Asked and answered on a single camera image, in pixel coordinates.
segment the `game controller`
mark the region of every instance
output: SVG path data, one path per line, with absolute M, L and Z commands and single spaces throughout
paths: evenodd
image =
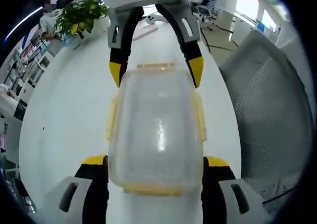
M 167 20 L 165 19 L 165 17 L 163 17 L 162 15 L 154 15 L 151 14 L 149 16 L 147 16 L 146 22 L 149 24 L 155 24 L 155 22 L 160 21 L 160 22 L 167 22 Z

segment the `office chair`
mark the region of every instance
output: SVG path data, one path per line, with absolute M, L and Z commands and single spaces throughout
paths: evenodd
M 303 83 L 287 56 L 257 30 L 220 71 L 238 122 L 241 178 L 269 200 L 263 207 L 273 214 L 296 188 L 312 145 Z
M 217 10 L 215 9 L 215 5 L 217 3 L 217 0 L 212 0 L 210 2 L 208 2 L 207 5 L 202 5 L 202 2 L 204 0 L 195 0 L 191 2 L 191 8 L 192 8 L 192 12 L 193 13 L 197 13 L 199 14 L 199 17 L 196 16 L 197 20 L 202 22 L 202 26 L 207 27 L 209 30 L 213 30 L 211 28 L 211 24 L 214 25 L 214 23 L 212 22 L 210 23 L 206 23 L 206 21 L 210 21 L 210 20 L 216 20 L 216 17 L 218 15 Z

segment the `floor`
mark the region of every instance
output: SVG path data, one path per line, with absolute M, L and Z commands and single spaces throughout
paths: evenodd
M 218 67 L 221 67 L 222 63 L 237 49 L 237 46 L 230 40 L 232 36 L 230 32 L 221 30 L 215 25 L 211 28 L 212 31 L 203 25 L 203 33 L 208 41 L 212 57 Z

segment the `white cabinet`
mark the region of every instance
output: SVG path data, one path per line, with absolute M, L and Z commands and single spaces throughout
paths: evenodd
M 218 15 L 216 24 L 222 30 L 230 31 L 233 15 L 225 10 L 217 9 Z
M 44 55 L 39 59 L 39 64 L 46 68 L 50 64 L 50 62 L 54 59 L 51 53 L 45 52 Z
M 256 29 L 256 26 L 252 25 L 251 22 L 246 22 L 244 19 L 237 17 L 231 40 L 235 44 L 240 45 L 247 35 L 254 29 Z
M 27 78 L 23 84 L 23 87 L 19 93 L 18 99 L 22 99 L 27 104 L 33 94 L 34 88 L 29 84 L 29 78 Z

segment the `window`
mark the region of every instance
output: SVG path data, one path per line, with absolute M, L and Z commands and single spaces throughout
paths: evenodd
M 259 10 L 258 0 L 237 0 L 236 10 L 251 19 L 256 19 Z
M 273 28 L 273 31 L 276 28 L 276 24 L 274 23 L 273 19 L 269 16 L 268 12 L 266 10 L 264 10 L 264 14 L 263 14 L 263 19 L 262 19 L 262 23 L 267 27 Z

